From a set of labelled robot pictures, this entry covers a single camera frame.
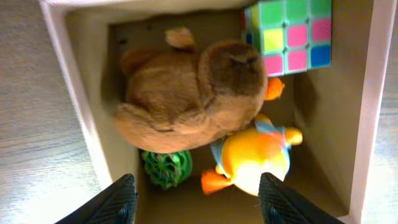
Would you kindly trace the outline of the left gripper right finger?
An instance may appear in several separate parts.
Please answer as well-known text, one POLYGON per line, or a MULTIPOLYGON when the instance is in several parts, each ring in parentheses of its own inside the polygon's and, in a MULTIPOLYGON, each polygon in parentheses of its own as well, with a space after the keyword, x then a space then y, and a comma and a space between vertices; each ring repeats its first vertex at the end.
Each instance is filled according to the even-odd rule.
POLYGON ((258 196, 265 224, 343 224, 269 172, 261 175, 258 196))

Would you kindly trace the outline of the multicolour puzzle cube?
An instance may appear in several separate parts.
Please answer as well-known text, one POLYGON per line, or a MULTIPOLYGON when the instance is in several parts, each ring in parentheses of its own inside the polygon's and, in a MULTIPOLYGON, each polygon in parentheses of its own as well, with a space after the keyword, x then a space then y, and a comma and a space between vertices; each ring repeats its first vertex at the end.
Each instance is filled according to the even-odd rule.
POLYGON ((241 11, 241 30, 269 77, 331 64, 331 0, 257 1, 241 11))

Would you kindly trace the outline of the orange and blue duck toy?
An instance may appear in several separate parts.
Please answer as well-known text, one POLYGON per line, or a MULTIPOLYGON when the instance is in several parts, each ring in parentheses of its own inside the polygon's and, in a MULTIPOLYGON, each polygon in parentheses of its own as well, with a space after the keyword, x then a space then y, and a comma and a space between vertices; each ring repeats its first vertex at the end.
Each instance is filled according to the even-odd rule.
POLYGON ((263 173, 285 179, 290 169, 289 150, 302 142, 301 130, 274 126, 266 115, 259 113, 253 127, 210 144, 216 167, 202 173, 201 189, 209 195, 234 185, 257 196, 263 173))

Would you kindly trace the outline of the brown plush animal toy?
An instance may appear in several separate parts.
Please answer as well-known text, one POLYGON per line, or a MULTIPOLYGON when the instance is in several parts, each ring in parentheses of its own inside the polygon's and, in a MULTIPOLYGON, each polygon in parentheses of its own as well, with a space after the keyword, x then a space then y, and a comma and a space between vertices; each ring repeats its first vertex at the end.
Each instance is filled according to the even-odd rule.
POLYGON ((165 33, 168 49, 121 57, 127 85, 114 122, 140 149, 169 153, 209 144, 249 124, 284 83, 269 78, 259 52, 240 40, 197 49, 185 27, 165 33))

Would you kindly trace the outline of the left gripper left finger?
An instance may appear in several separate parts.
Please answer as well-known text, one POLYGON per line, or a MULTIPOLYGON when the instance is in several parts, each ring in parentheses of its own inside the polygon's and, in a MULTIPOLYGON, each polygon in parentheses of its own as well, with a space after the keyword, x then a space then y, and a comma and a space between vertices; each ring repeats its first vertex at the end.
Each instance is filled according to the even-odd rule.
POLYGON ((138 193, 125 174, 57 224, 133 224, 138 193))

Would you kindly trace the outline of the green round disc toy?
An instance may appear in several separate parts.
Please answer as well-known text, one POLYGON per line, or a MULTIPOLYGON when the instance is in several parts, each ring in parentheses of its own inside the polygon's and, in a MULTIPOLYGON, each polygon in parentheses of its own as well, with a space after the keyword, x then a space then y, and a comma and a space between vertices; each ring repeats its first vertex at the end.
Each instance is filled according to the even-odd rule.
POLYGON ((190 151, 166 154, 142 151, 141 159, 151 182, 164 190, 176 187, 192 174, 193 160, 190 151))

